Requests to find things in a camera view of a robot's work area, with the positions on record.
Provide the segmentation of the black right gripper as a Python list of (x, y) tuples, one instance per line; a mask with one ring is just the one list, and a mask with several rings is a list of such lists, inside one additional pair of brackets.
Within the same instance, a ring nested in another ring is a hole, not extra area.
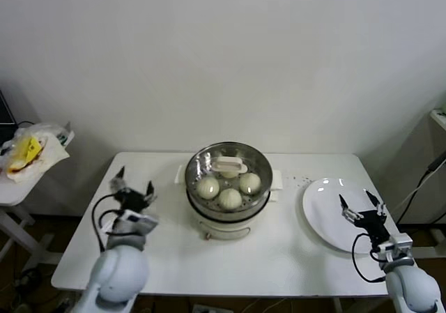
[(390, 233), (385, 227), (385, 221), (387, 219), (385, 205), (370, 191), (365, 190), (365, 192), (376, 211), (370, 210), (356, 213), (348, 207), (346, 200), (340, 194), (341, 214), (348, 222), (354, 222), (356, 227), (365, 229), (370, 237), (371, 246), (378, 247), (390, 238)]

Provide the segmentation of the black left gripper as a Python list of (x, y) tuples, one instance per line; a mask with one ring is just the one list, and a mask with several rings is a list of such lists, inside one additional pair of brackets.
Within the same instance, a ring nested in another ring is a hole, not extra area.
[(115, 192), (114, 199), (119, 203), (121, 210), (140, 213), (148, 207), (148, 204), (152, 204), (156, 200), (155, 188), (151, 181), (148, 182), (145, 195), (131, 188), (126, 188), (124, 173), (125, 167), (122, 166), (110, 180), (110, 191)]

